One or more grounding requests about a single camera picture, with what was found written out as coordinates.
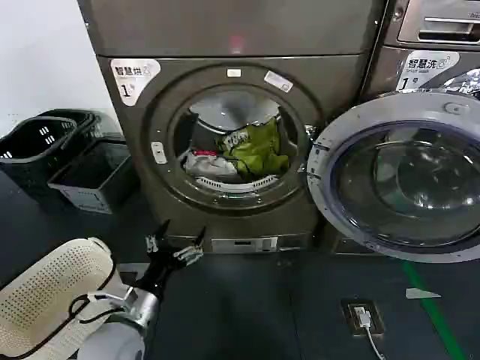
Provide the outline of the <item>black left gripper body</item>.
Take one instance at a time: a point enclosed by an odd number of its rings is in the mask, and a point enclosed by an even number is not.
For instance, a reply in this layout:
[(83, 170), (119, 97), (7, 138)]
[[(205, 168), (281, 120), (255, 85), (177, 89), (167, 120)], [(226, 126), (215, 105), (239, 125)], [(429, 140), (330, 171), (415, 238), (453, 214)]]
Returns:
[(179, 248), (166, 246), (147, 253), (150, 263), (143, 276), (134, 282), (133, 287), (151, 293), (158, 300), (163, 300), (172, 273), (185, 267), (185, 262), (174, 256), (178, 251), (180, 251)]

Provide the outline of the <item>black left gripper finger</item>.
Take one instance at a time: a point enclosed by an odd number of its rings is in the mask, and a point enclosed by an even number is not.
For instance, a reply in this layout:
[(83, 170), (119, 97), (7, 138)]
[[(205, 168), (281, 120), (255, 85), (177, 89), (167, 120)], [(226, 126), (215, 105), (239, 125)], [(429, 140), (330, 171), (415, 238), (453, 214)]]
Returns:
[(159, 244), (162, 242), (169, 225), (170, 219), (164, 221), (153, 233), (150, 233), (145, 237), (146, 251), (148, 253), (158, 252)]
[(203, 256), (203, 239), (205, 234), (206, 227), (204, 226), (191, 245), (173, 253), (175, 265), (178, 268), (188, 267)]

